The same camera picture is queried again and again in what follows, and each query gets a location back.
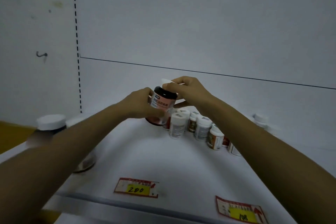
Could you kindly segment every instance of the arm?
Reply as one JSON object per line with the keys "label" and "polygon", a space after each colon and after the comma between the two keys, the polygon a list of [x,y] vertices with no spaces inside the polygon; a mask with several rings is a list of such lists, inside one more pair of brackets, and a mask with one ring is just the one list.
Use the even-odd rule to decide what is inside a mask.
{"label": "arm", "polygon": [[164,85],[194,105],[227,135],[259,178],[298,223],[333,223],[336,179],[304,154],[272,136],[233,107],[183,76]]}
{"label": "arm", "polygon": [[23,223],[37,213],[87,154],[127,118],[161,117],[148,105],[149,88],[132,92],[86,120],[0,164],[0,223]]}

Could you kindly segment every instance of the forearm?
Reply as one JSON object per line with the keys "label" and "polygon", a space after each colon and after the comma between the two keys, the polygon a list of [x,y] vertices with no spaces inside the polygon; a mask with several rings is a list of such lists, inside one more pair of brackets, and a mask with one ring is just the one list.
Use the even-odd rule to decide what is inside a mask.
{"label": "forearm", "polygon": [[208,107],[209,118],[297,222],[333,221],[329,219],[336,207],[332,175],[221,100],[214,99]]}
{"label": "forearm", "polygon": [[0,222],[22,223],[57,191],[87,154],[125,119],[116,104],[0,165]]}

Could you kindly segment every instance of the price tag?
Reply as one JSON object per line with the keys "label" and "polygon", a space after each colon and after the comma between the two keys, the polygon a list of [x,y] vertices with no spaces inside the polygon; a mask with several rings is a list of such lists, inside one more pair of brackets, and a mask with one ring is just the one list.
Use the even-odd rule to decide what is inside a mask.
{"label": "price tag", "polygon": [[268,224],[260,206],[229,201],[216,196],[217,210],[220,214],[246,223]]}
{"label": "price tag", "polygon": [[148,196],[149,195],[149,187],[148,186],[143,186],[143,185],[138,185],[138,184],[128,184],[126,192],[131,193],[131,194],[139,194],[139,195]]}
{"label": "price tag", "polygon": [[254,212],[252,211],[229,207],[229,212],[230,212],[231,218],[242,220],[242,221],[248,221],[252,223],[258,223],[255,218]]}
{"label": "price tag", "polygon": [[140,197],[158,198],[158,185],[158,182],[131,178],[120,178],[114,189],[114,192]]}

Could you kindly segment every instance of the hand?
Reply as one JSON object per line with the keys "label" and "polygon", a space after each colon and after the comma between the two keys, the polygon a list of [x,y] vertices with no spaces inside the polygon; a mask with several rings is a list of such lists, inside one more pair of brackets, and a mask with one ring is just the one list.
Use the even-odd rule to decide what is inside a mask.
{"label": "hand", "polygon": [[163,89],[177,93],[177,100],[185,99],[184,102],[176,104],[175,108],[193,105],[201,115],[208,116],[207,104],[212,103],[217,98],[211,95],[197,78],[182,76],[172,81],[175,83],[166,83],[163,85]]}
{"label": "hand", "polygon": [[154,108],[148,104],[148,98],[152,95],[153,90],[147,87],[133,91],[118,104],[126,112],[127,118],[163,117],[165,115],[163,110]]}

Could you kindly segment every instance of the metal hook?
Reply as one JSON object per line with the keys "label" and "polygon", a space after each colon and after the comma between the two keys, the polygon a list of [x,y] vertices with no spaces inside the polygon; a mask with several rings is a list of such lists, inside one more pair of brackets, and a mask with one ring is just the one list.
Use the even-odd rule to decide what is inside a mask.
{"label": "metal hook", "polygon": [[39,55],[39,52],[36,52],[36,56],[38,56],[38,57],[43,57],[43,56],[48,56],[48,54],[45,53],[45,54]]}

